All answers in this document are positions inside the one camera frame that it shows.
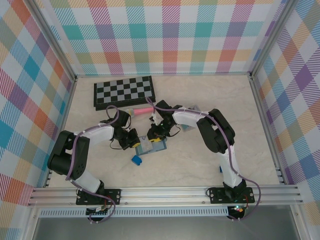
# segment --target vertical metal post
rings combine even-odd
[[[275,45],[276,41],[278,40],[278,37],[280,36],[282,30],[284,29],[291,13],[295,9],[298,2],[299,0],[287,0],[278,21],[276,22],[273,30],[271,31],[270,36],[252,69],[251,75],[253,77],[257,75],[261,67],[264,65],[272,47]]]
[[[76,81],[76,73],[73,71],[65,53],[61,49],[58,40],[56,39],[54,33],[51,31],[50,26],[48,25],[45,17],[41,13],[38,5],[34,2],[34,0],[23,0],[26,7],[29,9],[31,15],[33,16],[34,20],[38,24],[42,34],[44,35],[45,39],[47,40],[48,44],[52,48],[53,52],[55,53],[57,59],[61,63],[64,71],[68,75],[70,79],[74,82]]]
[[[284,168],[283,164],[280,161],[279,152],[278,152],[277,146],[275,144],[275,141],[273,139],[272,131],[271,131],[270,125],[268,123],[268,118],[267,118],[266,112],[265,112],[265,110],[263,108],[262,99],[261,99],[261,96],[259,95],[259,92],[257,90],[257,86],[256,86],[256,83],[255,83],[255,80],[251,76],[248,76],[248,79],[249,79],[250,87],[251,87],[251,90],[252,90],[253,98],[254,98],[254,101],[255,101],[255,104],[256,104],[256,108],[257,108],[259,116],[260,116],[260,120],[261,120],[261,123],[262,123],[262,127],[263,127],[263,130],[264,130],[266,141],[267,141],[267,143],[269,145],[269,149],[270,149],[270,153],[271,153],[273,162],[274,162],[276,167],[281,169],[283,181],[286,184],[288,184],[289,183],[288,177],[286,176],[285,168]]]

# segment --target gray floor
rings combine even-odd
[[[297,240],[289,206],[260,206],[247,220],[226,217],[41,218],[33,240]]]

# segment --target blue block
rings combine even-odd
[[[132,162],[138,166],[140,166],[140,164],[142,163],[142,160],[140,157],[138,157],[137,155],[134,155],[134,157],[131,159]]]

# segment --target wire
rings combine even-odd
[[[114,148],[111,146],[111,144],[114,142],[114,139],[112,138],[111,142],[110,142],[110,148],[114,149],[114,150],[122,150],[122,148]]]
[[[119,109],[118,109],[116,106],[114,106],[114,105],[109,105],[109,106],[107,106],[106,109],[105,109],[107,115],[108,115],[108,109],[109,109],[109,108],[114,108],[114,109],[116,109],[116,116],[115,116],[115,118],[114,118],[111,122],[104,123],[104,124],[99,124],[99,125],[97,125],[97,126],[89,127],[89,128],[87,128],[86,130],[79,132],[78,135],[75,137],[74,142],[73,142],[73,145],[72,145],[72,154],[71,154],[70,169],[69,169],[68,174],[66,175],[66,178],[65,178],[66,181],[69,181],[69,180],[70,180],[70,175],[71,175],[72,171],[74,170],[75,158],[76,158],[76,145],[77,145],[78,138],[79,138],[82,134],[84,134],[84,133],[86,133],[86,132],[89,132],[89,133],[90,133],[90,132],[92,132],[92,131],[94,131],[94,130],[96,130],[96,129],[109,126],[109,125],[115,123],[115,122],[118,120],[118,118],[119,118]]]
[[[146,102],[148,104],[150,104],[154,109],[158,109],[160,111],[165,111],[165,112],[188,112],[188,113],[192,113],[192,114],[198,114],[198,115],[201,115],[201,116],[205,116],[207,118],[209,118],[211,121],[213,121],[213,123],[217,126],[217,128],[219,129],[219,131],[221,132],[222,136],[223,136],[223,139],[227,145],[227,149],[228,149],[228,155],[229,155],[229,163],[230,163],[230,167],[232,169],[232,171],[237,175],[239,176],[240,178],[242,178],[243,180],[245,181],[248,181],[250,183],[253,183],[254,185],[256,185],[256,187],[258,188],[258,192],[259,192],[259,197],[258,197],[258,200],[256,202],[256,205],[253,207],[252,211],[247,215],[247,216],[244,216],[242,218],[242,220],[244,219],[247,219],[248,217],[250,217],[256,210],[257,210],[257,207],[260,203],[260,200],[261,200],[261,188],[260,186],[258,185],[258,183],[256,183],[255,181],[253,180],[250,180],[244,176],[242,176],[239,172],[237,172],[237,170],[235,170],[233,164],[232,164],[232,152],[231,152],[231,147],[230,147],[230,143],[228,141],[228,138],[224,132],[224,130],[222,129],[222,127],[218,124],[218,122],[212,117],[210,116],[209,114],[206,114],[204,112],[200,112],[200,111],[196,111],[196,110],[191,110],[191,109],[164,109],[164,108],[160,108],[160,107],[157,107],[153,104],[153,102],[151,101],[151,99],[149,97],[146,97],[145,98]]]
[[[111,209],[112,205],[113,205],[112,202],[110,202],[110,207],[108,207],[108,210]]]
[[[131,115],[129,115],[129,118],[130,118],[129,126],[127,126],[126,128],[123,128],[124,130],[126,130],[126,129],[130,128],[130,126],[131,126]]]
[[[113,205],[113,209],[112,209],[111,213],[110,213],[108,216],[104,217],[104,218],[103,218],[102,220],[100,220],[100,221],[93,221],[93,220],[91,219],[91,216],[92,216],[92,213],[91,213],[91,214],[89,215],[89,220],[90,220],[90,223],[91,223],[91,224],[92,224],[92,223],[96,223],[96,224],[98,224],[98,223],[103,223],[103,222],[107,221],[107,220],[115,213],[115,211],[116,211],[116,203],[115,203],[115,201],[112,200],[112,198],[107,197],[107,196],[103,196],[103,195],[100,195],[100,194],[97,194],[97,193],[94,193],[94,192],[91,192],[91,191],[88,191],[88,190],[82,188],[82,187],[81,187],[80,185],[78,185],[77,183],[75,183],[75,181],[71,181],[71,183],[72,183],[76,188],[80,189],[80,191],[84,191],[85,193],[90,194],[90,195],[95,196],[95,197],[99,197],[99,198],[102,198],[102,199],[106,199],[106,200],[110,201],[111,204]]]
[[[116,106],[114,106],[114,105],[109,105],[109,106],[105,109],[106,114],[108,115],[109,118],[110,118],[110,116],[109,116],[109,114],[108,114],[108,109],[109,109],[109,108],[114,108],[114,109],[116,110],[115,118],[114,118],[111,122],[104,123],[104,124],[99,124],[99,125],[97,125],[97,126],[89,127],[89,128],[87,128],[86,130],[81,131],[80,133],[78,133],[78,135],[75,137],[74,142],[73,142],[73,145],[72,145],[72,154],[71,154],[70,169],[69,169],[68,174],[67,174],[66,177],[65,177],[65,180],[66,180],[66,181],[69,181],[69,180],[70,180],[70,182],[71,182],[75,187],[77,187],[77,188],[79,188],[80,190],[86,192],[87,194],[90,194],[90,195],[92,195],[92,196],[96,196],[96,197],[99,197],[99,198],[106,199],[106,200],[110,201],[110,202],[113,204],[112,212],[111,212],[108,216],[104,217],[101,221],[99,221],[99,222],[98,222],[98,221],[95,221],[95,223],[102,223],[102,222],[108,220],[108,219],[115,213],[115,211],[116,211],[116,204],[115,204],[115,202],[114,202],[110,197],[103,196],[103,195],[100,195],[100,194],[96,194],[96,193],[94,193],[94,192],[91,192],[91,191],[88,191],[88,190],[82,188],[80,185],[78,185],[77,183],[75,183],[75,181],[71,180],[71,179],[70,179],[70,176],[71,176],[72,171],[74,170],[75,158],[76,158],[76,145],[77,145],[77,141],[78,141],[79,137],[80,137],[82,134],[86,133],[86,132],[87,132],[87,133],[88,133],[88,132],[90,133],[90,132],[92,132],[92,131],[94,131],[94,130],[96,130],[96,129],[109,126],[109,125],[115,123],[115,122],[118,120],[118,118],[119,118],[119,109],[118,109]],[[89,215],[89,220],[90,220],[90,223],[92,224],[94,221],[91,219],[91,215],[92,215],[92,214]]]
[[[246,200],[246,208],[248,208],[249,207],[248,197],[247,197],[247,195],[244,195],[244,197],[245,197],[245,200]]]
[[[172,138],[172,137],[174,137],[175,135],[177,135],[178,133],[180,133],[181,128],[180,128],[180,127],[178,127],[177,125],[175,125],[175,126],[179,129],[179,131],[178,131],[178,132],[176,132],[175,134],[170,135],[170,136],[167,136],[167,137]]]
[[[209,196],[209,194],[208,194],[208,191],[209,191],[209,190],[210,190],[210,187],[207,188],[206,191],[205,191],[205,195],[206,195],[208,198],[210,198],[210,196]]]

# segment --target marble floor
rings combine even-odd
[[[107,119],[105,111],[95,111],[93,107],[94,83],[119,79],[123,77],[79,78],[65,129],[82,131]],[[157,101],[165,100],[171,106],[197,104],[202,111],[219,109],[235,131],[235,155],[242,175],[260,185],[279,184],[246,75],[153,76],[152,79]],[[132,118],[132,127],[141,136],[150,128],[149,117],[143,114]],[[86,166],[105,186],[222,185],[219,160],[207,149],[197,129],[181,131],[169,138],[166,150],[141,156],[140,166],[131,161],[134,149],[113,150],[109,144],[109,141],[102,142],[91,148]],[[71,184],[64,176],[54,173],[49,186],[70,187]]]

